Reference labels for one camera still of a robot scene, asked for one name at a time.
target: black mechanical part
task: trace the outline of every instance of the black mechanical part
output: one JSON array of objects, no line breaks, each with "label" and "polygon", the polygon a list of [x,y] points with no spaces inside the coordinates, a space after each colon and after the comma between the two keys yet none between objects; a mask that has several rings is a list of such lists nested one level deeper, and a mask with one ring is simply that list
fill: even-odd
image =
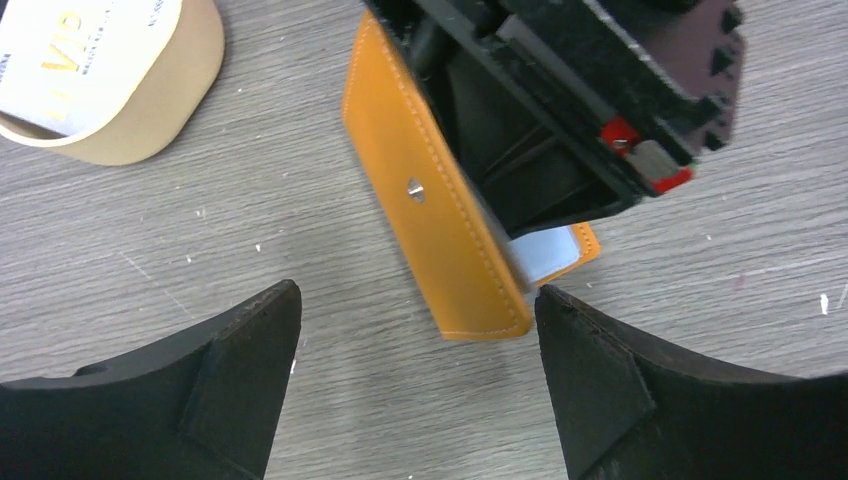
[{"label": "black mechanical part", "polygon": [[733,0],[364,3],[512,238],[663,193],[601,138],[613,119],[675,171],[729,142],[745,49]]},{"label": "black mechanical part", "polygon": [[287,280],[72,377],[0,384],[0,478],[262,479],[300,315]]},{"label": "black mechanical part", "polygon": [[568,478],[848,478],[848,373],[722,362],[549,286],[536,321]]}]

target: orange leather case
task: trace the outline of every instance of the orange leather case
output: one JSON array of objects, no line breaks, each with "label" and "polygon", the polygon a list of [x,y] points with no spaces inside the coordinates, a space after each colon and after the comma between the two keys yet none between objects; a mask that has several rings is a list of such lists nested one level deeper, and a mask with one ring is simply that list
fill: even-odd
[{"label": "orange leather case", "polygon": [[[489,230],[426,100],[370,12],[356,36],[342,117],[430,311],[446,339],[524,335],[532,324],[522,285]],[[410,182],[423,197],[413,199]],[[599,252],[588,225],[573,227],[580,261]]]}]

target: wooden table surface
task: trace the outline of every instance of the wooden table surface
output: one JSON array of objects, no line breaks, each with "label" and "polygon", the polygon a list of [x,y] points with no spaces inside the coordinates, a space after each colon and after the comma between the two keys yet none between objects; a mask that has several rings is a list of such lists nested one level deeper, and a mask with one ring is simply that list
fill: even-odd
[{"label": "wooden table surface", "polygon": [[[740,4],[735,143],[596,222],[601,257],[556,283],[724,360],[845,370],[848,3]],[[439,337],[345,135],[359,2],[219,5],[220,79],[158,158],[0,141],[0,380],[69,375],[293,278],[303,332],[267,478],[565,478],[535,333]]]}]

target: beige container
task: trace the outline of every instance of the beige container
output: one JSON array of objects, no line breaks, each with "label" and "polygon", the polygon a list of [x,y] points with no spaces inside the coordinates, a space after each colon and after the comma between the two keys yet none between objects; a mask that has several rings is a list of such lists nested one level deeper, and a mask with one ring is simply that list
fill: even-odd
[{"label": "beige container", "polygon": [[214,0],[180,0],[180,4],[170,40],[158,55],[147,55],[153,59],[147,73],[127,82],[126,96],[116,101],[108,121],[58,137],[0,113],[0,135],[97,165],[128,165],[162,151],[212,86],[224,57],[224,27]]}]

